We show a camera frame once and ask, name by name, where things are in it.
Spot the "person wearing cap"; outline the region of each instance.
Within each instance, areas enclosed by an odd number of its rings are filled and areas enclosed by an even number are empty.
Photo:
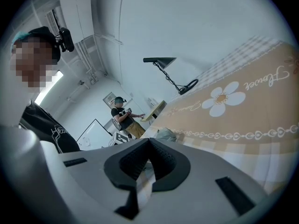
[[[123,98],[116,97],[114,101],[114,107],[111,110],[111,114],[113,118],[120,123],[121,127],[127,130],[130,134],[134,135],[137,139],[139,139],[145,132],[144,128],[136,122],[133,118],[142,118],[144,114],[132,114],[131,112],[122,114],[124,108],[123,106]]]
[[[19,32],[12,41],[11,64],[17,76],[28,87],[45,87],[51,78],[53,65],[60,59],[60,48],[48,27],[36,28],[28,33]],[[59,153],[80,151],[74,138],[43,108],[29,101],[21,127],[33,131],[40,140],[51,142]]]

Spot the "table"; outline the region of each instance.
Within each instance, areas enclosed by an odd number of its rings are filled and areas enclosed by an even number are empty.
[[[165,103],[164,100],[162,100],[159,104],[157,104],[155,107],[153,107],[150,111],[150,113],[148,113],[146,116],[144,116],[140,121],[141,122],[147,122],[151,119],[151,116],[153,116],[154,118],[157,118],[157,115],[155,115],[154,113]]]

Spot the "black shirt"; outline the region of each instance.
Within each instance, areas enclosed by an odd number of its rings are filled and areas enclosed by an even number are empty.
[[[122,114],[120,114],[120,112],[122,112],[124,110],[124,108],[116,108],[116,107],[114,107],[114,108],[112,108],[112,110],[111,110],[111,114],[112,114],[112,116],[114,117],[115,115],[120,115],[120,117],[122,116]],[[134,120],[131,118],[131,117],[129,117],[129,116],[127,116],[122,122],[120,122],[120,125],[121,125],[121,127],[123,128],[123,129],[126,129],[126,128],[128,128],[132,123],[134,122]]]
[[[48,112],[34,102],[26,107],[20,124],[33,131],[40,140],[55,144],[59,153],[80,151],[74,138]]]

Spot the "flower center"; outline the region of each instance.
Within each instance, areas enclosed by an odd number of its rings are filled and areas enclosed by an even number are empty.
[[[217,97],[216,101],[222,103],[224,100],[226,100],[226,98],[227,98],[226,95],[220,95]]]

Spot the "lamp shade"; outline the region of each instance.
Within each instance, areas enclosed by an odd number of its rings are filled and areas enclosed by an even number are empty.
[[[174,62],[176,57],[153,57],[153,58],[144,58],[143,62],[158,62],[159,65],[165,69],[167,66],[169,66],[171,63]]]

